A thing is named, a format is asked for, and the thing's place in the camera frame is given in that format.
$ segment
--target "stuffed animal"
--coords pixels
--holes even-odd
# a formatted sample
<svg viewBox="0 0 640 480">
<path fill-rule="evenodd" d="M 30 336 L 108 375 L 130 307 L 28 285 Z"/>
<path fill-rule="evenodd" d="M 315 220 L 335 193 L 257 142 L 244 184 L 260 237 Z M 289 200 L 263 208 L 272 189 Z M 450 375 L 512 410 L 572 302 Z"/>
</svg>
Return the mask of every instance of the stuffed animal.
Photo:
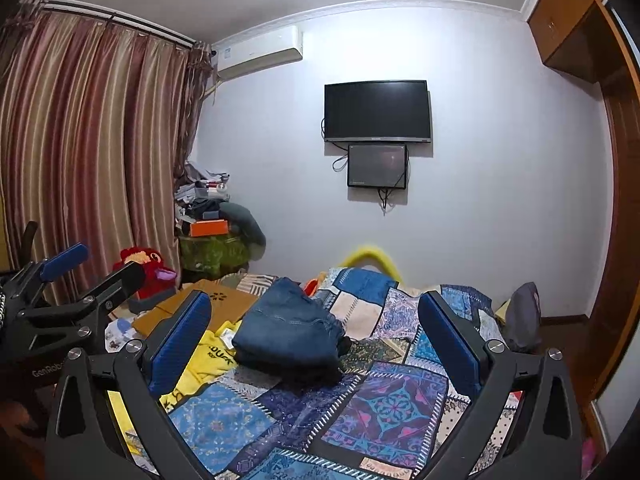
<svg viewBox="0 0 640 480">
<path fill-rule="evenodd" d="M 158 292 L 175 287 L 178 274 L 163 265 L 164 261 L 158 251 L 150 247 L 130 247 L 120 251 L 120 261 L 113 264 L 118 270 L 129 262 L 137 262 L 145 269 L 145 285 L 138 291 L 140 300 L 146 300 Z"/>
</svg>

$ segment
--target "plastic container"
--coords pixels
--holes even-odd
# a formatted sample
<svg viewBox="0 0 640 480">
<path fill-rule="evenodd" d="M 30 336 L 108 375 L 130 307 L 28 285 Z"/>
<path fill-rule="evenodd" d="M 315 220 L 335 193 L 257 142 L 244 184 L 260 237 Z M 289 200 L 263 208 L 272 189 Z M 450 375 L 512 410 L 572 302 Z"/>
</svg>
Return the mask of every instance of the plastic container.
<svg viewBox="0 0 640 480">
<path fill-rule="evenodd" d="M 203 277 L 216 280 L 236 272 L 249 263 L 249 249 L 233 234 L 187 237 L 180 241 L 180 264 L 183 269 L 201 272 Z"/>
</svg>

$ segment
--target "air conditioner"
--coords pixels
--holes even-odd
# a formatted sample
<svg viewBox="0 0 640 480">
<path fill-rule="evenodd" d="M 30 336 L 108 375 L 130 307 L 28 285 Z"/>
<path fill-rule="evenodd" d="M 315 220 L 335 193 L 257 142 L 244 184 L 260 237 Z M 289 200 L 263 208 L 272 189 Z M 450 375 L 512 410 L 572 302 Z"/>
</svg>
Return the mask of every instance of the air conditioner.
<svg viewBox="0 0 640 480">
<path fill-rule="evenodd" d="M 302 34 L 295 25 L 290 25 L 222 48 L 218 54 L 218 75 L 228 81 L 301 59 Z"/>
</svg>

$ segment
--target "white wall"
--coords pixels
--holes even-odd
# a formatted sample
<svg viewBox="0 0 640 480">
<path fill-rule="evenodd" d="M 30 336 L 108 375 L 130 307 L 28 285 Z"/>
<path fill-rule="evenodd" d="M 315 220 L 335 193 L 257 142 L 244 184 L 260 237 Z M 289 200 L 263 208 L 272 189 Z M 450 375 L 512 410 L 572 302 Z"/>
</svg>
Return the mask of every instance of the white wall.
<svg viewBox="0 0 640 480">
<path fill-rule="evenodd" d="M 625 356 L 602 395 L 598 410 L 609 441 L 620 436 L 636 404 L 640 400 L 640 326 L 636 329 Z"/>
<path fill-rule="evenodd" d="M 536 282 L 544 316 L 591 307 L 605 240 L 606 142 L 596 88 L 540 62 L 526 23 L 469 10 L 360 10 L 300 23 L 304 60 L 223 83 L 193 156 L 232 175 L 268 246 L 258 272 L 307 280 L 377 244 L 412 286 L 503 301 Z M 433 145 L 410 150 L 386 216 L 349 190 L 321 139 L 324 85 L 426 79 Z"/>
</svg>

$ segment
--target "blue denim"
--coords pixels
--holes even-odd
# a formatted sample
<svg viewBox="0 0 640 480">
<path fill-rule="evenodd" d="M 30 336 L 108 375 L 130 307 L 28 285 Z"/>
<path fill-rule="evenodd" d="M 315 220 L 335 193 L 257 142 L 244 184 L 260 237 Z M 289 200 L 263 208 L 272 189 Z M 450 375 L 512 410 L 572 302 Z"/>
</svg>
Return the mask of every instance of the blue denim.
<svg viewBox="0 0 640 480">
<path fill-rule="evenodd" d="M 279 278 L 244 314 L 233 339 L 239 363 L 338 367 L 344 327 L 289 278 Z"/>
</svg>

